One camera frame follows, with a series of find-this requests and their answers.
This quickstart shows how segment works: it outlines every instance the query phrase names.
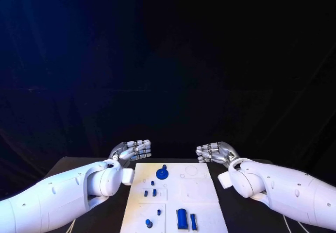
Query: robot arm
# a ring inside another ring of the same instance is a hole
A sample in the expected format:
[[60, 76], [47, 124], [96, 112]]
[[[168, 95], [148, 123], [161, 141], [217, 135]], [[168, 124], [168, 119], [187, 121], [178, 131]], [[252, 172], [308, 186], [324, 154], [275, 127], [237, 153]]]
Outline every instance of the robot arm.
[[110, 158], [37, 183], [0, 202], [0, 233], [44, 233], [84, 215], [120, 188], [132, 185], [131, 161], [151, 157], [151, 141], [120, 143]]
[[197, 154], [200, 162], [216, 161], [229, 167], [218, 176], [226, 189], [234, 186], [246, 198], [262, 201], [296, 221], [336, 230], [334, 186], [302, 171], [240, 158], [224, 142], [198, 147]]

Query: robotic hand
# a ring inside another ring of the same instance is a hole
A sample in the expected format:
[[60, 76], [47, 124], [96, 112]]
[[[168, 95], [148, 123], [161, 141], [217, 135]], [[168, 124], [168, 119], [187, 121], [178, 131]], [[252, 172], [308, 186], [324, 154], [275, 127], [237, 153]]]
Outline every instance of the robotic hand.
[[308, 173], [242, 158], [226, 142], [197, 148], [200, 162], [227, 166], [218, 179], [227, 189], [262, 201], [270, 209], [306, 224], [336, 231], [336, 188]]
[[44, 233], [68, 224], [116, 194], [122, 183], [132, 185], [128, 166], [151, 155], [149, 140], [120, 143], [107, 160], [48, 177], [0, 201], [0, 233]]

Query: table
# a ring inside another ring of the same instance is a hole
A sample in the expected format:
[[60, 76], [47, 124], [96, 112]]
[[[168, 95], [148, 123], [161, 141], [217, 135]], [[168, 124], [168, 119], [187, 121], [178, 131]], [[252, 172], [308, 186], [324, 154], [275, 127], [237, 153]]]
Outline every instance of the table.
[[[105, 161], [106, 158], [79, 158], [64, 157], [47, 177], [81, 167], [97, 161]], [[259, 162], [270, 163], [270, 161], [256, 160]], [[198, 159], [155, 159], [148, 158], [138, 161], [138, 163], [198, 163]], [[136, 162], [132, 162], [129, 168], [136, 167]], [[218, 175], [227, 171], [223, 164], [208, 163], [211, 176], [214, 179], [223, 215], [227, 222], [230, 233], [289, 233], [285, 223], [283, 215], [269, 209], [269, 207], [252, 198], [246, 199], [236, 189], [224, 189], [218, 180]], [[84, 214], [76, 221], [73, 233], [119, 233], [122, 229], [125, 210], [128, 205], [128, 198], [131, 193], [131, 186], [120, 185], [120, 190], [110, 199], [99, 205], [87, 214]], [[298, 222], [288, 218], [288, 223], [293, 233], [305, 233]], [[66, 233], [67, 226], [51, 231], [51, 233]], [[305, 224], [311, 233], [332, 233], [335, 231]]]

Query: white board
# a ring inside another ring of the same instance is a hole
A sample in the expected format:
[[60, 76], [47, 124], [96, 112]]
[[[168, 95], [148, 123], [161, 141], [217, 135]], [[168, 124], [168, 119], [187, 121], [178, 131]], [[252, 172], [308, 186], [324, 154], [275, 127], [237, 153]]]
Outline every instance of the white board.
[[[190, 232], [191, 214], [197, 215], [200, 233], [227, 233], [217, 190], [207, 164], [167, 164], [169, 176], [156, 177], [164, 164], [138, 164], [122, 233], [178, 233], [177, 210], [187, 209]], [[154, 227], [146, 226], [146, 219]]]

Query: blue round piece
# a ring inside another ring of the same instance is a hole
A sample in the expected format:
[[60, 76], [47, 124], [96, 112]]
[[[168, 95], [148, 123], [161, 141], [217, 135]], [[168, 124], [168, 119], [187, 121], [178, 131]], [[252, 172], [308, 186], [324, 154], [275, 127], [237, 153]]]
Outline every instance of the blue round piece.
[[154, 227], [154, 222], [149, 219], [146, 220], [146, 225], [148, 225], [149, 228]]
[[165, 180], [169, 177], [169, 171], [168, 171], [168, 166], [164, 165], [164, 168], [161, 168], [156, 172], [156, 177], [161, 180]]

